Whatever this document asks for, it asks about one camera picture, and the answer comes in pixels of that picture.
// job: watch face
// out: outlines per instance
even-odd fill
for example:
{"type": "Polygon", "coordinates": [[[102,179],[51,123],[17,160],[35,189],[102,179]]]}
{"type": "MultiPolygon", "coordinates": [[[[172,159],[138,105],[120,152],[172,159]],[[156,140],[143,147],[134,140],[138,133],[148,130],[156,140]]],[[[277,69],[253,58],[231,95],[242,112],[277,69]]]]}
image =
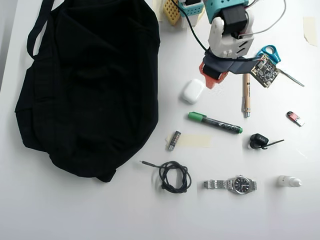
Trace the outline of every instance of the watch face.
{"type": "Polygon", "coordinates": [[[245,177],[237,177],[234,180],[234,189],[239,194],[247,194],[250,190],[250,182],[245,177]]]}

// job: bag handle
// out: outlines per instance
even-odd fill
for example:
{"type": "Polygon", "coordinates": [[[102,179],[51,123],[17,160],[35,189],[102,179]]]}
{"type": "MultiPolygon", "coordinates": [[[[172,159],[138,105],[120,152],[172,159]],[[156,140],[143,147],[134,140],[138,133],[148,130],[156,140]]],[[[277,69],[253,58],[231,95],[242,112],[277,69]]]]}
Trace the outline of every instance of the bag handle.
{"type": "Polygon", "coordinates": [[[36,44],[37,37],[41,33],[44,25],[46,24],[48,17],[51,13],[55,0],[42,0],[41,8],[39,11],[38,18],[35,21],[34,27],[29,33],[28,40],[26,43],[26,49],[30,57],[35,59],[34,48],[36,44]]]}

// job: watch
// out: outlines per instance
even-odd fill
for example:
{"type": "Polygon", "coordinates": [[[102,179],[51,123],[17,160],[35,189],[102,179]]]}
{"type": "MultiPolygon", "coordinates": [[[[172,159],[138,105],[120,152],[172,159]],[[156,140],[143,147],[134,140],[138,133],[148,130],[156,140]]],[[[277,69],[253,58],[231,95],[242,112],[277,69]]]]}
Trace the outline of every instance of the watch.
{"type": "Polygon", "coordinates": [[[250,178],[239,175],[228,180],[208,180],[204,182],[206,189],[227,189],[233,193],[244,195],[257,190],[257,183],[250,178]]]}

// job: blue scissors handle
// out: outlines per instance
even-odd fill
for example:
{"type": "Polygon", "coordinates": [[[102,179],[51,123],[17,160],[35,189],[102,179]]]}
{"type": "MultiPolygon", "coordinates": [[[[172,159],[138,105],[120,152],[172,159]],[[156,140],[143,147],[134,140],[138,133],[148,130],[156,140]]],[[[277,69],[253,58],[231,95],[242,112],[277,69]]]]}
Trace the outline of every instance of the blue scissors handle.
{"type": "Polygon", "coordinates": [[[277,63],[280,63],[281,62],[281,58],[278,54],[278,51],[276,49],[276,47],[274,45],[267,45],[267,46],[264,46],[258,53],[257,53],[257,56],[260,56],[260,55],[267,55],[270,59],[270,61],[276,65],[277,63]]]}

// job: white bottle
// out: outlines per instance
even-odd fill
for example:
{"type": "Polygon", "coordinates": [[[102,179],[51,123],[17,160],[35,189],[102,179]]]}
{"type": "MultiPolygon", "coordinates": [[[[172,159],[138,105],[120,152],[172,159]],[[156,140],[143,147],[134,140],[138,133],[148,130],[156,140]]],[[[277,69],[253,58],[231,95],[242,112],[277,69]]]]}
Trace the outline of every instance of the white bottle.
{"type": "Polygon", "coordinates": [[[283,187],[299,188],[302,186],[302,181],[294,176],[279,176],[278,184],[283,187]]]}

